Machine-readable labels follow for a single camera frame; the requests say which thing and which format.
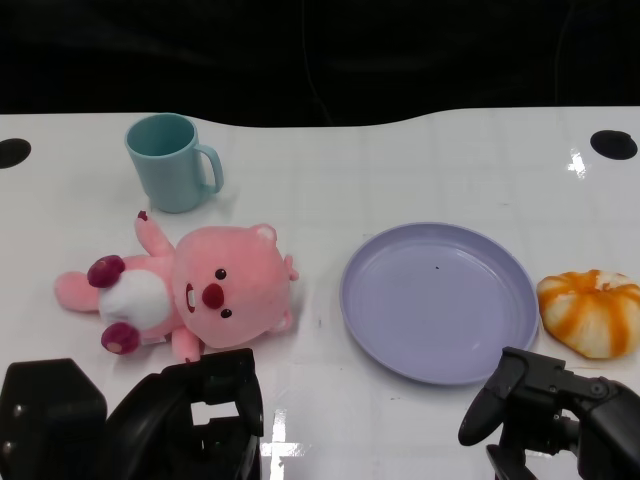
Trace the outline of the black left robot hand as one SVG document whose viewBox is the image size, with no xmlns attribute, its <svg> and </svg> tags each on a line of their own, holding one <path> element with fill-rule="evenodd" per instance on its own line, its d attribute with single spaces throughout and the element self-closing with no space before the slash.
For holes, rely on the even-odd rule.
<svg viewBox="0 0 640 480">
<path fill-rule="evenodd" d="M 4 479 L 258 479 L 263 434 L 250 349 L 150 374 L 112 412 L 70 358 L 13 363 L 1 390 Z"/>
</svg>

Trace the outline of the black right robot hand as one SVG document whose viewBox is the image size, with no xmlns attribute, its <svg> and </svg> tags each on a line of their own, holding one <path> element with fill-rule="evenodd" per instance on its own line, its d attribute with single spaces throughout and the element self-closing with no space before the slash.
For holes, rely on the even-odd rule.
<svg viewBox="0 0 640 480">
<path fill-rule="evenodd" d="M 605 377 L 579 376 L 564 361 L 504 348 L 458 432 L 473 446 L 502 431 L 486 452 L 498 479 L 531 479 L 526 451 L 572 452 L 583 479 L 639 476 L 639 396 Z"/>
</svg>

